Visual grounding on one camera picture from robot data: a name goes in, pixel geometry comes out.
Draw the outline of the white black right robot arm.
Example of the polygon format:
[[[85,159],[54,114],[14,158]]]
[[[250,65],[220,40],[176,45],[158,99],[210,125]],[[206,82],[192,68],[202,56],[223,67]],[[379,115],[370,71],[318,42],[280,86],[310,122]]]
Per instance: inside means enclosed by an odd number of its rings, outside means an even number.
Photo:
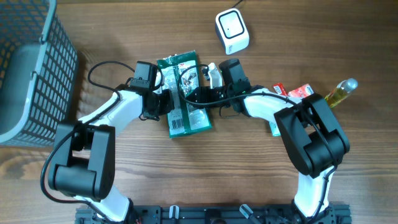
[[[331,209],[330,181],[350,144],[324,97],[317,93],[304,98],[284,96],[252,85],[236,58],[220,63],[219,68],[222,81],[216,87],[183,91],[183,77],[178,76],[180,99],[200,109],[231,106],[247,117],[275,123],[299,173],[292,201],[294,213],[302,223],[315,223],[326,217]]]

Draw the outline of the yellow oil bottle silver cap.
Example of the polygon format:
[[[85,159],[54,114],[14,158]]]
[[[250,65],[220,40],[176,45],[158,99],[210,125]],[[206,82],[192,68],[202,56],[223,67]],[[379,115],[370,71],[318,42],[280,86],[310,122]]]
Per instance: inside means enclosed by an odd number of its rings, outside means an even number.
[[[358,87],[358,81],[354,78],[349,78],[340,82],[334,90],[332,90],[325,100],[330,108],[334,108],[344,99],[349,97]]]

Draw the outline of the green white glove package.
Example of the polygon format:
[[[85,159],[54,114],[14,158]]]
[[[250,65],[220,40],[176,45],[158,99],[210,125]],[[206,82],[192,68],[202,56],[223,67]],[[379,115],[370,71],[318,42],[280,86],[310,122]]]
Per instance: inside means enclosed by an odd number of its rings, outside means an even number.
[[[157,61],[158,67],[164,75],[163,90],[172,91],[174,109],[167,114],[169,136],[176,138],[199,133],[212,128],[208,113],[205,109],[194,108],[181,100],[177,89],[184,95],[200,86],[198,70],[191,68],[198,62],[195,51],[173,55]]]

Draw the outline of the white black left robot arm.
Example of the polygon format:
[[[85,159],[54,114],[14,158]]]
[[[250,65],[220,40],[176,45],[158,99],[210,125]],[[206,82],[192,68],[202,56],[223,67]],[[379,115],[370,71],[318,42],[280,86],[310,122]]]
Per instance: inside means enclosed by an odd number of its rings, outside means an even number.
[[[141,223],[132,200],[114,186],[116,137],[133,120],[158,121],[174,109],[170,90],[161,89],[161,69],[138,61],[133,77],[111,98],[77,121],[58,124],[52,152],[42,168],[40,188],[57,203],[82,203],[97,223]]]

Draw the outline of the red stick sachet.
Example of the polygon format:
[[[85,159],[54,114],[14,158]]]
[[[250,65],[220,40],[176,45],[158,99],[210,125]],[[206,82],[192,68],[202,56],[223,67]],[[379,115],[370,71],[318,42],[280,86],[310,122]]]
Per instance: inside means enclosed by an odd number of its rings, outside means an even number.
[[[283,96],[288,95],[288,93],[282,83],[276,83],[272,87],[278,95],[283,95]]]

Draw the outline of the teal white small packet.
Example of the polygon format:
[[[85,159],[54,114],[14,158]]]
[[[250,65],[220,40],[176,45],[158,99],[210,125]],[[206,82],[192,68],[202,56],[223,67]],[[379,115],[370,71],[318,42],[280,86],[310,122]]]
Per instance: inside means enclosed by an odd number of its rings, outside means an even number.
[[[278,128],[278,126],[277,126],[276,123],[270,122],[270,123],[269,123],[269,126],[270,126],[271,133],[272,133],[272,136],[273,136],[273,137],[278,137],[278,136],[280,136],[280,131],[279,131],[279,128]]]

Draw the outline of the red tissue pack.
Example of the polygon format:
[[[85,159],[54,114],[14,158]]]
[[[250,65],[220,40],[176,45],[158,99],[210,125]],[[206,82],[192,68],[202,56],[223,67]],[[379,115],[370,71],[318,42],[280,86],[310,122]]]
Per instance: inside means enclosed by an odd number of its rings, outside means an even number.
[[[288,92],[289,97],[296,97],[296,98],[306,98],[312,94],[314,94],[314,90],[308,83]]]

